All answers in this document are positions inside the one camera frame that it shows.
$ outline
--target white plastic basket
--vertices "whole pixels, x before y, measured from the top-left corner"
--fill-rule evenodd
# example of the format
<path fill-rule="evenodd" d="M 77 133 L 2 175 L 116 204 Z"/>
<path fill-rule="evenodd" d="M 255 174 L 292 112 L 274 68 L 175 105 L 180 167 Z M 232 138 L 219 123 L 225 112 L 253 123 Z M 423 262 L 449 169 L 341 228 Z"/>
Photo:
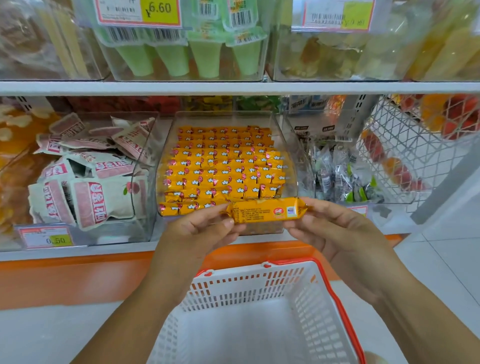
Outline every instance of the white plastic basket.
<path fill-rule="evenodd" d="M 314 258 L 208 270 L 168 316 L 149 364 L 365 364 Z"/>

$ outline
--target person's left hand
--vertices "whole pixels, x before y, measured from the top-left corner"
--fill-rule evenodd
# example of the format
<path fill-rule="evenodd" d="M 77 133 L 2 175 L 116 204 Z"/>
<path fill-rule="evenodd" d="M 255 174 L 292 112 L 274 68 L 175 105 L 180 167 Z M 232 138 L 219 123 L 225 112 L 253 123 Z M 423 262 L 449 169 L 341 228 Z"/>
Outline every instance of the person's left hand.
<path fill-rule="evenodd" d="M 185 298 L 205 256 L 234 242 L 245 225 L 222 216 L 227 205 L 194 211 L 167 225 L 160 237 L 143 284 L 171 297 L 173 306 Z"/>

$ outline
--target nutrition label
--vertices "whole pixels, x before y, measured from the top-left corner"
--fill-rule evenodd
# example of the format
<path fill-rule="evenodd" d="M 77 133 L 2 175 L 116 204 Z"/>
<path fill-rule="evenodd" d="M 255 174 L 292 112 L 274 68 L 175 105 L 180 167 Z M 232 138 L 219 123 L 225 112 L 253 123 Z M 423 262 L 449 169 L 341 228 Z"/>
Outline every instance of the nutrition label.
<path fill-rule="evenodd" d="M 265 215 L 272 214 L 270 209 L 262 208 L 246 208 L 246 209 L 233 209 L 234 219 L 240 224 L 246 222 L 260 222 L 265 220 Z"/>

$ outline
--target orange bulk food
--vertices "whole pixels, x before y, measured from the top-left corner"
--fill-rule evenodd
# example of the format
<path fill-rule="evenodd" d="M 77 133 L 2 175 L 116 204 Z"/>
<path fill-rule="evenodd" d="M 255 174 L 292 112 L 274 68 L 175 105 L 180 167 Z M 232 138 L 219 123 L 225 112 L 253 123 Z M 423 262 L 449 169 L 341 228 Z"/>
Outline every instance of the orange bulk food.
<path fill-rule="evenodd" d="M 307 205 L 297 197 L 233 202 L 226 209 L 236 224 L 295 220 L 305 212 Z"/>

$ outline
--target forearm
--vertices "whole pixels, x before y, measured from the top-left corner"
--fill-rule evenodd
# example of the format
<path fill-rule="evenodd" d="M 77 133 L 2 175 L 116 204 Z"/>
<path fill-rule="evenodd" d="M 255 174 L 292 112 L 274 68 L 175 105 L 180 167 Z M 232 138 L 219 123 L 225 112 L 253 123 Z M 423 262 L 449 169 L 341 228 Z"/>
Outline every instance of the forearm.
<path fill-rule="evenodd" d="M 168 296 L 162 297 L 158 292 L 162 292 L 160 287 L 142 283 L 108 318 L 72 364 L 146 363 L 174 307 Z"/>
<path fill-rule="evenodd" d="M 374 309 L 410 364 L 475 363 L 480 340 L 409 273 L 392 284 Z"/>

